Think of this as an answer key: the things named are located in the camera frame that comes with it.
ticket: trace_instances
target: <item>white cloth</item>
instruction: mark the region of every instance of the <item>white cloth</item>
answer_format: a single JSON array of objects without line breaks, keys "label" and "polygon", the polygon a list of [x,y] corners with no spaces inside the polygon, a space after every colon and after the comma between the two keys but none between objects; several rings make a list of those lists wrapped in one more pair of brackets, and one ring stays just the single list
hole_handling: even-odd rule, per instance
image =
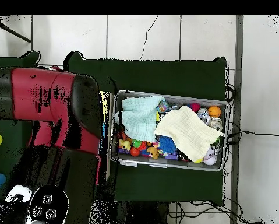
[{"label": "white cloth", "polygon": [[207,126],[187,106],[167,113],[154,133],[172,138],[175,146],[194,162],[204,158],[210,145],[224,135]]}]

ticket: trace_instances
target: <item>green toy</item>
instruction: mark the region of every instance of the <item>green toy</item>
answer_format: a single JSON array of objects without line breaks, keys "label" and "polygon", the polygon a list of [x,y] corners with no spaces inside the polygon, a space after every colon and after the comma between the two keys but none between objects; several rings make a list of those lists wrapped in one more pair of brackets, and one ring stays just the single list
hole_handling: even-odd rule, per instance
[{"label": "green toy", "polygon": [[142,142],[140,140],[133,140],[133,146],[134,148],[139,148]]}]

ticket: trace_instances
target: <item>gray plastic bin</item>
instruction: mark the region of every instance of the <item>gray plastic bin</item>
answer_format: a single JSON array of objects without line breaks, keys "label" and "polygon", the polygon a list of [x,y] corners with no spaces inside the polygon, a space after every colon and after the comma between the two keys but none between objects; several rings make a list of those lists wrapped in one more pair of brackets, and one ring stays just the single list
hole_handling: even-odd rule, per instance
[{"label": "gray plastic bin", "polygon": [[[184,161],[177,161],[172,159],[165,159],[162,157],[159,157],[158,159],[153,158],[146,158],[142,156],[133,157],[131,155],[127,154],[121,154],[118,153],[118,139],[115,135],[115,113],[117,111],[122,111],[122,100],[125,100],[126,98],[134,97],[147,97],[147,96],[162,96],[166,99],[166,101],[170,105],[176,105],[176,104],[189,104],[189,103],[199,103],[201,107],[209,108],[210,106],[218,106],[221,109],[221,115],[220,118],[223,122],[223,132],[224,132],[224,138],[220,139],[220,147],[221,152],[218,156],[218,159],[216,163],[212,166],[205,165],[203,162],[199,164],[195,164],[193,162],[184,162]],[[117,94],[117,96],[114,97],[114,107],[112,111],[112,121],[111,121],[111,141],[110,141],[110,158],[113,161],[117,161],[121,165],[127,165],[127,166],[137,166],[138,164],[145,164],[152,167],[160,167],[160,168],[166,168],[166,167],[175,167],[179,169],[195,169],[195,170],[205,170],[205,171],[211,171],[211,172],[217,172],[220,171],[224,166],[224,157],[225,157],[225,148],[226,148],[226,142],[227,142],[227,132],[228,132],[228,117],[229,117],[229,108],[230,105],[225,101],[218,101],[218,100],[204,100],[204,99],[195,99],[190,97],[180,97],[180,96],[170,96],[170,95],[164,95],[164,94],[153,94],[153,93],[143,93],[143,92],[134,92],[134,91],[127,91],[127,90],[120,90]]]}]

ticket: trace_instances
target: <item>colorful ball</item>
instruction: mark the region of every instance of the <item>colorful ball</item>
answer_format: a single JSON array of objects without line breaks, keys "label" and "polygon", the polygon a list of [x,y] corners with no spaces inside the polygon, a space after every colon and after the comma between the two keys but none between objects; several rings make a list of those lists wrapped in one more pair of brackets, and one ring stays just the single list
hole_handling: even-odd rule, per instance
[{"label": "colorful ball", "polygon": [[197,113],[197,111],[200,109],[200,104],[193,102],[190,104],[190,108],[192,109],[192,111]]},{"label": "colorful ball", "polygon": [[169,103],[165,100],[159,102],[158,106],[156,107],[159,113],[165,113],[169,109]]},{"label": "colorful ball", "polygon": [[221,115],[221,110],[217,106],[211,106],[209,108],[209,116],[211,117],[219,117]]},{"label": "colorful ball", "polygon": [[168,137],[168,136],[161,136],[159,137],[159,142],[160,142],[160,149],[164,152],[164,153],[174,153],[177,148],[174,144],[174,141]]}]

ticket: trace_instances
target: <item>yellow toy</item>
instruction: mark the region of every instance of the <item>yellow toy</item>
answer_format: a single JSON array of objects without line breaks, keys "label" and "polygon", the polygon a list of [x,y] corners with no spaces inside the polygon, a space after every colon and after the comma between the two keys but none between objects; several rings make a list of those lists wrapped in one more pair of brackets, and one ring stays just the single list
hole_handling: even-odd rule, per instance
[{"label": "yellow toy", "polygon": [[158,159],[159,153],[158,150],[155,147],[149,147],[147,149],[148,153],[150,153],[150,156],[154,159]]},{"label": "yellow toy", "polygon": [[209,116],[210,117],[219,117],[221,115],[221,110],[217,106],[211,106],[209,108]]},{"label": "yellow toy", "polygon": [[202,162],[203,158],[196,160],[194,163],[198,164],[200,162]]},{"label": "yellow toy", "polygon": [[122,149],[126,149],[127,151],[130,151],[131,149],[131,144],[128,140],[123,140],[123,139],[119,139],[119,146],[122,147]]}]

